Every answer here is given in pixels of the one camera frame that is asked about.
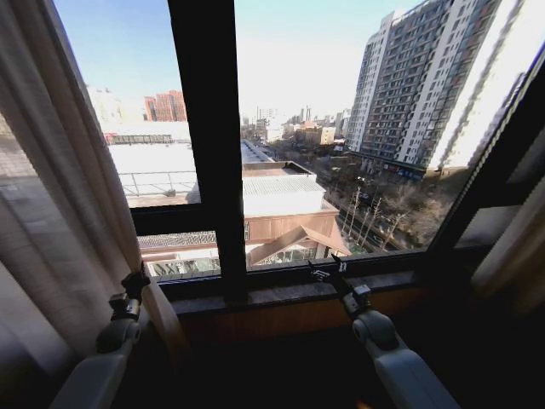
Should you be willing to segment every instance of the red brick building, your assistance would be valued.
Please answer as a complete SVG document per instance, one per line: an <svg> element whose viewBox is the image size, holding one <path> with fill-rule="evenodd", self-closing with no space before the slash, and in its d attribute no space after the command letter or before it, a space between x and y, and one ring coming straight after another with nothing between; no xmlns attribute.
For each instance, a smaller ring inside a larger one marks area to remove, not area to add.
<svg viewBox="0 0 545 409"><path fill-rule="evenodd" d="M181 91L171 90L155 97L144 97L148 121L186 122L186 103Z"/></svg>

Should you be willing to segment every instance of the sheer curtain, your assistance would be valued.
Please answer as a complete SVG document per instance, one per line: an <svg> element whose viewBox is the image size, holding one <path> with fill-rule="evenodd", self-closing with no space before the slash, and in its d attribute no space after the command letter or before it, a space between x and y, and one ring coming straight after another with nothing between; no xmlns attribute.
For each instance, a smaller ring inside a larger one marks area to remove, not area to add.
<svg viewBox="0 0 545 409"><path fill-rule="evenodd" d="M481 297L501 297L514 315L545 303L545 179L525 201L473 276Z"/></svg>
<svg viewBox="0 0 545 409"><path fill-rule="evenodd" d="M55 374L92 353L109 296L140 267L123 189L55 6L0 2L0 372L21 359ZM144 304L177 360L187 343L157 284Z"/></svg>

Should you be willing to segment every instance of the brown building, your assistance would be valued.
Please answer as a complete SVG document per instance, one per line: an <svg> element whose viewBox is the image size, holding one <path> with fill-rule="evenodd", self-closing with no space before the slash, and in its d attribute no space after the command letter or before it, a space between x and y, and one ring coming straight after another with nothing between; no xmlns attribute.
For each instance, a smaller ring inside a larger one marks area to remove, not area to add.
<svg viewBox="0 0 545 409"><path fill-rule="evenodd" d="M144 97L148 121L186 122L186 103L181 91L171 90L156 97Z"/></svg>
<svg viewBox="0 0 545 409"><path fill-rule="evenodd" d="M335 127L301 127L295 132L298 140L316 145L331 145L335 138Z"/></svg>

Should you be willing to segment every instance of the window frame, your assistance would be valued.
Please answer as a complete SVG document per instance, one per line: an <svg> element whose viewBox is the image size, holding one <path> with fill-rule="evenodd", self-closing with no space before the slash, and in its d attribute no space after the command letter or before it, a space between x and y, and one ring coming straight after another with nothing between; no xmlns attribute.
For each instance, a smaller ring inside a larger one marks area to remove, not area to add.
<svg viewBox="0 0 545 409"><path fill-rule="evenodd" d="M234 2L218 2L210 13L207 3L169 0L169 11L201 203L132 208L131 214L139 235L214 230L221 276L159 280L161 288L169 299L214 293L245 299L249 288L311 282L303 262L256 271L246 269ZM348 277L413 271L422 282L444 282L449 275L441 272L449 261L484 258L491 246L456 248L477 211L522 205L544 173L531 181L508 183L545 126L545 116L532 109L540 106L545 95L543 56L542 48L430 246L379 256L349 256ZM210 127L211 121L221 125L221 135ZM325 271L336 268L329 260L314 264Z"/></svg>

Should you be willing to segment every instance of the blue sky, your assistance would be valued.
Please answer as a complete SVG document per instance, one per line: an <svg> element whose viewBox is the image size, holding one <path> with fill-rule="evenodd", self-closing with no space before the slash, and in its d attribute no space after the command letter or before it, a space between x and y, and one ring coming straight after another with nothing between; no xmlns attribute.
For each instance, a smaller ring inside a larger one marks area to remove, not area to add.
<svg viewBox="0 0 545 409"><path fill-rule="evenodd" d="M54 3L87 84L132 100L181 88L165 0ZM365 42L386 14L418 3L235 0L241 112L350 107Z"/></svg>

